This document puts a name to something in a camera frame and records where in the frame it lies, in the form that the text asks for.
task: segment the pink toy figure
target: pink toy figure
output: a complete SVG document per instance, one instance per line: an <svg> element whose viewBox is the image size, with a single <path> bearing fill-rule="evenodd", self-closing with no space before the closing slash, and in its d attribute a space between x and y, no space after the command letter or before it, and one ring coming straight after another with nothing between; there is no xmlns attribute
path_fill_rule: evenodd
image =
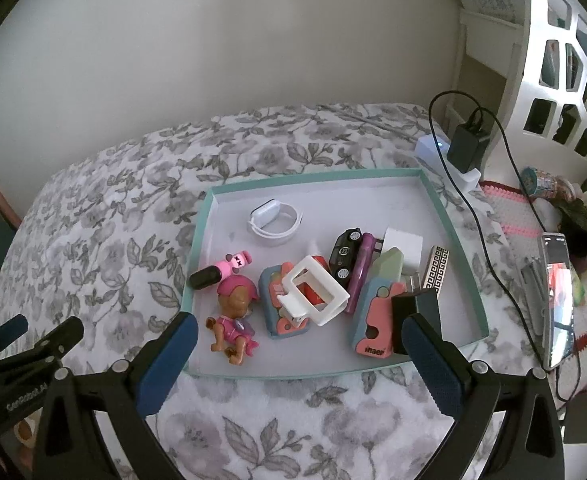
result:
<svg viewBox="0 0 587 480"><path fill-rule="evenodd" d="M251 263L251 254L240 251L236 254L227 254L224 260L214 263L212 266L196 270L189 276L189 285L195 290L200 290L210 285L215 285L232 274L240 272L241 267Z"/></svg>
<svg viewBox="0 0 587 480"><path fill-rule="evenodd" d="M215 335L212 352L224 350L224 341L231 345L225 354L232 365L241 365L245 352L253 357L253 349L259 346L252 339L256 332L248 321L241 319L246 316L251 301L257 299L256 285L246 276L230 276L218 286L222 315L218 319L208 317L206 327Z"/></svg>

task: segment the black charger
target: black charger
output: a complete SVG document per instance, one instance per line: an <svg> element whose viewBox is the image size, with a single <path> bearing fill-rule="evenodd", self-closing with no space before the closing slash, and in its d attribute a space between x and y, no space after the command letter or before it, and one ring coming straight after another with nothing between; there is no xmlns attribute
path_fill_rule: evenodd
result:
<svg viewBox="0 0 587 480"><path fill-rule="evenodd" d="M402 344L402 324L405 319L413 314L421 314L438 335L443 330L440 324L440 308L438 306L438 290L435 287L420 288L417 273L409 277L406 292L391 298L391 344L393 352L407 355L407 350Z"/></svg>
<svg viewBox="0 0 587 480"><path fill-rule="evenodd" d="M456 128L447 152L447 160L461 173L480 168L491 139L491 135L482 130L481 114L478 123L474 122L476 112L471 114L466 123Z"/></svg>

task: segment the tray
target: tray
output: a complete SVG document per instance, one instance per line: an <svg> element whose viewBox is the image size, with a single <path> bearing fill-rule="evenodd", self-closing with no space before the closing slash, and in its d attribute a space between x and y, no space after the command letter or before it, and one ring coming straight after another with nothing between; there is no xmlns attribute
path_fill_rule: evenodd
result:
<svg viewBox="0 0 587 480"><path fill-rule="evenodd" d="M304 213L295 236L278 247L262 245L246 228L250 211L270 198ZM443 338L459 347L485 338L489 327L469 262L445 208L420 169L333 171L213 187L198 213L187 275L227 253L247 250L253 262L243 274L257 285L264 269L286 261L297 263L312 242L328 259L336 238L345 230L359 227L382 238L388 226L423 237L421 272L433 245L450 251L439 298ZM235 366L224 353L211 352L214 337L204 326L207 317L218 316L216 287L196 291L187 285L182 310L192 312L200 327L198 343L185 367L193 375L300 379L377 370L409 360L397 354L387 359L356 354L347 337L352 316L345 313L322 327L312 324L302 335L273 340L267 334L262 307L256 303L248 319L260 346L253 357Z"/></svg>

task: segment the pink pig toy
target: pink pig toy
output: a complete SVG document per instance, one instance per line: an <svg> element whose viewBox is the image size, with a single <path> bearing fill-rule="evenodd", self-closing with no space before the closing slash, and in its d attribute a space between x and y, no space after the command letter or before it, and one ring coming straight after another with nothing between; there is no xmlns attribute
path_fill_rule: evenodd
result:
<svg viewBox="0 0 587 480"><path fill-rule="evenodd" d="M240 251L236 254L227 254L224 260L214 263L212 266L196 270L189 276L189 285L195 290L215 285L225 278L240 272L240 269L251 263L251 254Z"/></svg>

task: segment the black cable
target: black cable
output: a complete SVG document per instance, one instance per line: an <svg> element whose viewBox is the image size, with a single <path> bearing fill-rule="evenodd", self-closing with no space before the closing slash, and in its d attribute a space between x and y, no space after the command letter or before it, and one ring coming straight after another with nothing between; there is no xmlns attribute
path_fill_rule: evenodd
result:
<svg viewBox="0 0 587 480"><path fill-rule="evenodd" d="M507 286L500 280L500 278L497 276L496 271L493 268L493 265L491 264L491 261L489 259L489 252L487 251L487 245L485 243L485 237L484 234L482 232L482 227L480 226L480 221L478 220L478 216L476 215L476 212L474 210L474 208L471 206L471 204L469 203L469 201L467 200L467 198L462 194L462 192L460 191L460 189L458 188L458 186L456 185L456 183L453 181L453 178L451 177L451 173L449 173L449 170L447 168L447 165L445 163L445 158L443 157L443 153L440 150L440 145L438 144L438 139L437 139L437 135L435 134L435 128L433 127L433 105L435 104L435 102L440 98L443 97L445 95L450 95L450 94L459 94L462 96L465 96L468 99L471 99L475 105L478 107L477 110L479 109L480 112L487 112L491 118L493 118L493 120L495 121L495 123L497 124L498 128L500 129L500 133L502 134L502 138L505 142L505 148L507 150L507 155L509 156L509 161L511 162L511 165L513 167L513 171L515 171L515 175L518 178L518 182L520 183L521 189L523 190L523 194L526 196L527 198L527 202L529 202L529 206L531 207L531 210L533 211L533 214L536 217L536 220L538 221L538 224L540 225L540 227L542 228L542 231L546 231L544 224L542 223L542 221L540 220L540 217L538 216L537 211L535 210L535 208L533 207L533 202L531 201L531 197L529 196L529 194L527 193L526 189L525 189L525 184L523 184L523 180L520 177L520 173L518 172L518 168L515 164L515 161L513 160L513 155L511 154L511 150L509 148L509 142L507 141L507 134L505 133L505 129L503 128L502 124L500 123L500 121L498 120L498 118L496 117L496 115L489 110L488 108L484 108L480 102L478 102L478 100L472 96L471 94L468 94L467 92L463 92L460 90L446 90L444 92L440 92L439 94L437 94L435 97L433 97L433 99L431 99L431 102L429 103L429 127L431 128L431 134L433 136L433 140L435 142L435 149L438 151L438 156L440 157L440 161L443 164L443 168L445 169L445 173L447 174L447 177L449 178L449 181L451 182L451 185L454 187L454 189L456 190L456 192L458 192L458 195L460 195L460 197L462 198L462 201L465 203L465 205L467 205L467 208L469 209L469 211L471 212L471 215L473 216L473 219L476 223L476 226L478 227L478 234L480 235L480 242L482 244L482 250L485 254L485 259L487 261L487 267L489 268L489 272L491 273L491 275L493 276L494 280L496 280L497 284L500 286L500 288L502 288L502 290L504 291L504 293L507 295L507 297L509 298L509 300L511 301L511 303L513 303L513 306L515 306L515 310L518 313L518 316L520 317L520 321L523 324L523 328L525 329L525 333L527 336L527 339L529 340L529 344L531 345L531 348L533 349L533 353L536 356L536 359L538 359L538 362L541 366L541 368L543 370L546 371L545 366L544 366L544 361L542 360L542 357L540 355L540 353L538 352L538 347L535 343L535 341L533 340L533 337L531 336L531 332L529 331L529 327L526 324L525 321L525 316L523 314L522 309L520 308L520 306L518 305L518 303L516 302L515 298L512 296L511 292L509 292L509 289L507 288ZM560 398L558 396L558 389L556 389L556 396L560 399L563 400L563 402L565 404L563 404L563 406L560 408L560 410L566 405L567 402L569 402L573 396L575 395L577 388L580 384L580 380L581 380L581 374L582 374L582 368L581 368L581 364L580 364L580 355L579 352L576 352L576 358L577 358L577 381L576 381L576 386L574 387L571 395L569 396L569 398L567 400L564 400L562 398ZM556 371L556 380L558 381L558 375L560 373L560 369L558 368Z"/></svg>
<svg viewBox="0 0 587 480"><path fill-rule="evenodd" d="M577 381L576 381L576 385L574 386L573 391L571 391L571 395L568 396L566 399L564 399L563 397L560 397L560 392L558 391L558 382L560 381L560 367L558 367L556 369L556 398L558 400L561 400L563 402L563 405L560 406L557 410L556 413L560 413L560 411L567 405L567 403L574 398L574 396L576 395L576 391L577 388L580 384L580 379L581 379L581 375L582 375L582 364L580 362L580 352L576 352L576 359L577 359Z"/></svg>
<svg viewBox="0 0 587 480"><path fill-rule="evenodd" d="M520 172L518 171L518 168L515 165L515 161L513 160L513 155L511 154L511 150L509 148L509 143L507 142L507 134L505 133L505 129L502 127L502 124L500 124L500 121L497 120L497 117L495 116L495 114L491 110L489 110L488 108L484 108L484 107L480 107L480 110L487 112L491 116L491 118L493 118L493 120L496 121L497 127L499 128L500 133L502 134L502 138L505 142L505 148L507 149L507 156L509 157L509 161L511 162L511 166L513 167L513 171L515 171L515 176L518 178L518 182L520 184L520 189L523 190L523 195L526 196L527 202L529 203L529 207L531 207L531 211L533 211L535 219L538 221L538 225L540 226L542 231L545 232L547 229L545 229L544 224L542 223L542 220L540 220L540 217L538 216L538 212L536 211L535 207L533 206L533 201L531 200L531 196L529 195L529 193L527 193L527 190L525 188L525 183L523 182L523 178L520 176Z"/></svg>
<svg viewBox="0 0 587 480"><path fill-rule="evenodd" d="M477 124L474 124L474 119L476 118L476 113L480 112L480 121L478 121ZM469 120L467 121L467 124L470 124L470 126L473 126L474 129L480 130L480 128L482 128L482 124L484 123L485 120L485 113L482 111L482 107L478 106L476 107L476 109L474 111L471 112L471 115L469 116Z"/></svg>
<svg viewBox="0 0 587 480"><path fill-rule="evenodd" d="M515 306L515 310L518 313L518 316L520 317L520 321L522 322L523 328L525 329L525 332L527 335L527 338L529 339L529 344L531 345L531 348L533 349L533 352L535 353L536 359L538 359L538 362L539 362L541 368L544 370L544 361L542 360L540 352L538 352L538 347L535 344L535 341L533 340L533 337L531 336L531 332L529 331L529 327L526 324L525 315L523 314L523 311L520 309L520 306L516 302L515 298L512 296L512 294L509 291L509 289L507 288L507 286L500 280L496 271L494 270L493 265L491 264L491 260L489 258L489 252L487 251L487 244L485 243L485 237L482 232L482 227L480 226L480 220L478 220L478 216L476 215L474 208L471 206L471 204L469 203L467 198L464 196L462 191L460 191L460 188L458 188L456 183L453 181L453 177L451 176L451 173L449 173L449 169L447 168L447 165L445 163L445 158L443 157L443 152L440 150L440 146L438 145L437 135L435 134L435 128L433 127L433 113L432 113L433 112L433 105L440 97L443 97L443 96L449 95L449 94L464 95L465 97L468 97L469 99L474 101L476 106L478 106L478 108L483 108L483 106L480 104L480 102L478 102L475 99L475 97L473 97L470 94L467 94L467 92L462 92L459 90L447 90L445 92L440 92L433 99L431 99L431 102L429 103L429 126L431 128L431 134L432 134L433 139L435 141L435 149L438 151L438 156L440 157L440 161L443 164L443 168L445 169L445 173L447 174L447 177L451 181L451 185L458 192L458 195L460 195L460 198L462 198L462 201L467 205L467 208L469 208L469 211L471 212L471 215L473 216L473 219L476 222L476 226L478 227L478 234L480 234L480 242L482 244L482 251L485 254L485 259L487 261L487 267L489 268L489 272L493 276L494 280L496 280L496 282L500 286L500 288L502 288L502 290L507 295L509 300L511 300L511 302L513 303L513 306ZM494 121L496 121L496 123L499 123L496 116L494 116L493 112L489 111L489 113L493 117Z"/></svg>

